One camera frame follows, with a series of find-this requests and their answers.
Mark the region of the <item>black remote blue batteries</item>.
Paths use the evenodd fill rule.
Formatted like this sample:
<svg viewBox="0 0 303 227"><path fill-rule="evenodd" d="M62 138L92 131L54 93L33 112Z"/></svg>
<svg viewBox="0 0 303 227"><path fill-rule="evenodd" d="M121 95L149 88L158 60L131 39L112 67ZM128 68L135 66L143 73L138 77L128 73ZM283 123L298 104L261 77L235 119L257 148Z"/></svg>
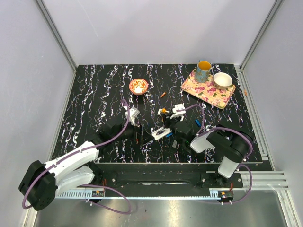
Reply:
<svg viewBox="0 0 303 227"><path fill-rule="evenodd" d="M173 142L172 142L170 148L171 148L171 149L178 149L178 147L179 147L178 141L177 141L177 140L173 140Z"/></svg>

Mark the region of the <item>white remote black batteries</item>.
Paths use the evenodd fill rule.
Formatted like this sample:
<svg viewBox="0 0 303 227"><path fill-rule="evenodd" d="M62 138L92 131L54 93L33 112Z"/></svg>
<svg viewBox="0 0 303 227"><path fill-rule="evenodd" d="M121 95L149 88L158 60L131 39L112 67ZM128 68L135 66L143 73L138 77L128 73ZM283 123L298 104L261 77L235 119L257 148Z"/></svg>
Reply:
<svg viewBox="0 0 303 227"><path fill-rule="evenodd" d="M154 137L154 139L156 141L158 141L158 140L160 140L161 138L167 136L170 133L171 133L171 129L170 128L161 127L159 129L157 129L156 131L152 132L151 135Z"/></svg>

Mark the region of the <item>orange handled screwdriver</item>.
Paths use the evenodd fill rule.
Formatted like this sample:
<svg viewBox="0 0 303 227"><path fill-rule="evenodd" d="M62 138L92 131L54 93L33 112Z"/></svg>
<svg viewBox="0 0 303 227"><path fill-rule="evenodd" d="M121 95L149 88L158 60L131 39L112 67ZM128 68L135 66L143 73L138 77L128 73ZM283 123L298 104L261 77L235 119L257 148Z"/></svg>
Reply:
<svg viewBox="0 0 303 227"><path fill-rule="evenodd" d="M164 128L168 128L169 127L169 119L170 119L170 115L169 114L170 114L170 111L168 111L168 110L166 110L165 113L161 114Z"/></svg>

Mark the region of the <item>white remote orange batteries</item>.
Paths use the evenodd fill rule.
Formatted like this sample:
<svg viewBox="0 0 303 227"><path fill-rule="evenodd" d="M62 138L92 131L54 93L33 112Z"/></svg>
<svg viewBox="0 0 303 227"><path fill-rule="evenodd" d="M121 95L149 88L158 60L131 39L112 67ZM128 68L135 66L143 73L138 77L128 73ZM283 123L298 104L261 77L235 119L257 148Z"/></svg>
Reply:
<svg viewBox="0 0 303 227"><path fill-rule="evenodd" d="M158 116L161 116L161 114L162 114L162 113L165 113L165 112L166 112L166 109L165 109L165 108L159 109L158 112L157 112L157 115L158 115Z"/></svg>

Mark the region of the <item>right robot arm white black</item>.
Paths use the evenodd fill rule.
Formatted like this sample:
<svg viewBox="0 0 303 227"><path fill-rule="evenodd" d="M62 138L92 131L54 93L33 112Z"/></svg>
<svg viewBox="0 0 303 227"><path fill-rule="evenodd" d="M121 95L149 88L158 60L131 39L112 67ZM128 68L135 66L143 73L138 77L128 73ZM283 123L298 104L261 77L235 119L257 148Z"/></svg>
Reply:
<svg viewBox="0 0 303 227"><path fill-rule="evenodd" d="M234 171L253 151L252 133L224 121L198 135L194 134L192 127L185 121L166 118L164 126L172 130L177 146L191 155L200 154L210 148L215 148L222 154L215 176L220 187L226 187L232 182Z"/></svg>

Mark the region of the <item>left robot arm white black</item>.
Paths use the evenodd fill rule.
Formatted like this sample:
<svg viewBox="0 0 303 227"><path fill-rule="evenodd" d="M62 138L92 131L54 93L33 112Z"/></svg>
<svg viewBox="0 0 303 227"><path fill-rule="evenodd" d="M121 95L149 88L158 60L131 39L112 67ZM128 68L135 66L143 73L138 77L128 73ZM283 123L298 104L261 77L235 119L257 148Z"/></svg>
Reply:
<svg viewBox="0 0 303 227"><path fill-rule="evenodd" d="M101 185L103 176L94 161L115 141L142 142L142 126L137 124L105 124L89 140L54 160L31 163L18 187L24 196L22 208L36 211L46 208L57 195L78 186Z"/></svg>

